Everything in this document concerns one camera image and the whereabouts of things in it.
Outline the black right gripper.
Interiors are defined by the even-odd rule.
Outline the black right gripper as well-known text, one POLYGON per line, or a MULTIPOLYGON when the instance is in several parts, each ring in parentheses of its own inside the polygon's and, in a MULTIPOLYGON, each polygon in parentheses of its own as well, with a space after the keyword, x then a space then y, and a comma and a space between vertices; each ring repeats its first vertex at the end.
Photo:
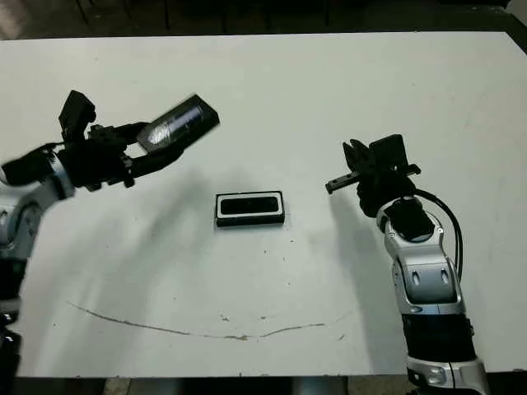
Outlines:
POLYGON ((332 194, 357 184, 359 205, 367 217, 375 217, 386 203, 415 195, 417 188, 409 176, 421 173, 417 165, 379 170, 375 167, 375 157, 370 148, 357 139, 344 142, 343 152, 351 173, 328 181, 325 188, 332 194))

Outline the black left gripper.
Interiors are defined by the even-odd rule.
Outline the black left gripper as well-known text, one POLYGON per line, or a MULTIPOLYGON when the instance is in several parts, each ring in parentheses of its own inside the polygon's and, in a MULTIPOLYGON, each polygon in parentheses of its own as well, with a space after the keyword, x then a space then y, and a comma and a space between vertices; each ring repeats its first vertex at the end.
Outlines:
POLYGON ((118 127, 92 125, 87 138, 67 143, 61 150, 61 164, 76 188, 89 191, 123 183, 125 188, 135 184, 133 178, 155 173, 177 161, 184 150, 164 149, 130 158, 125 154, 128 145, 135 144, 147 122, 128 123, 118 127))

